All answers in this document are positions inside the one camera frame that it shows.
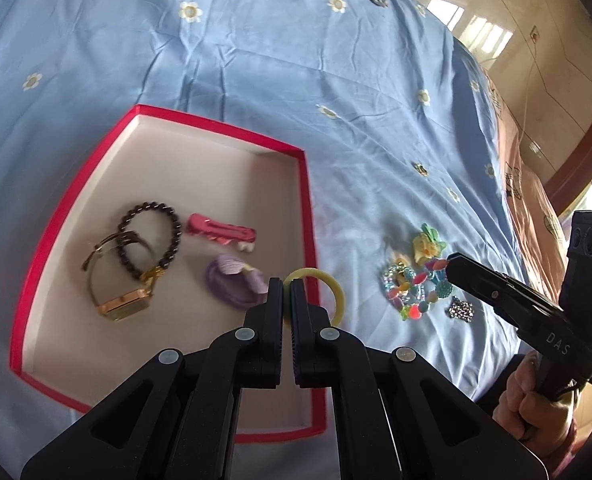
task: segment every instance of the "purple hair accessory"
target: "purple hair accessory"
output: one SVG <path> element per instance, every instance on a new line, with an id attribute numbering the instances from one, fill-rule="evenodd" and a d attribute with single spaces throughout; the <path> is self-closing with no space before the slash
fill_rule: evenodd
<path id="1" fill-rule="evenodd" d="M 214 296 L 247 310 L 265 301 L 263 273 L 231 254 L 220 254 L 205 270 L 205 282 Z"/>

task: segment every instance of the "bed sheet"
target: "bed sheet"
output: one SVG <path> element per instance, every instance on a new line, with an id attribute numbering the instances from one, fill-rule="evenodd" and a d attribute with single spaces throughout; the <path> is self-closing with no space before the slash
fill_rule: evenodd
<path id="1" fill-rule="evenodd" d="M 0 0 L 0 462 L 13 476 L 75 418 L 8 368 L 23 278 L 71 179 L 136 103 L 306 150 L 320 267 L 366 345 L 414 347 L 473 399 L 516 352 L 477 300 L 471 324 L 445 303 L 403 322 L 382 294 L 391 251 L 409 253 L 423 222 L 446 253 L 527 279 L 486 78 L 417 1 Z M 333 429 L 237 446 L 236 463 L 236 478 L 333 478 Z"/>

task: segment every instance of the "gold watch face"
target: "gold watch face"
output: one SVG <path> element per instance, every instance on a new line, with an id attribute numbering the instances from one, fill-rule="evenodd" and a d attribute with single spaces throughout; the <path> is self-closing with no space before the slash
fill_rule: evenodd
<path id="1" fill-rule="evenodd" d="M 98 311 L 103 316 L 118 321 L 150 306 L 150 299 L 151 291 L 138 288 L 103 303 L 98 307 Z"/>

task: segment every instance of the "floor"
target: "floor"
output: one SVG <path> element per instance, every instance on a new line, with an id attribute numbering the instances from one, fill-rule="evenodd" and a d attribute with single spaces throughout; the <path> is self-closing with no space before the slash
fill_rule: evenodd
<path id="1" fill-rule="evenodd" d="M 523 159 L 547 182 L 592 123 L 592 20 L 583 5 L 419 1 L 489 71 L 516 122 L 524 124 Z"/>

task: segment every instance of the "human hand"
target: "human hand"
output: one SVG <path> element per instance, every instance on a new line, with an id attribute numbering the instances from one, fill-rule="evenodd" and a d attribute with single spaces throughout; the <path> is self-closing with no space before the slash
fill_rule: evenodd
<path id="1" fill-rule="evenodd" d="M 516 439 L 525 437 L 525 423 L 534 429 L 522 443 L 539 458 L 545 458 L 565 441 L 572 423 L 574 396 L 570 392 L 551 402 L 536 392 L 536 352 L 530 352 L 507 379 L 493 418 Z"/>

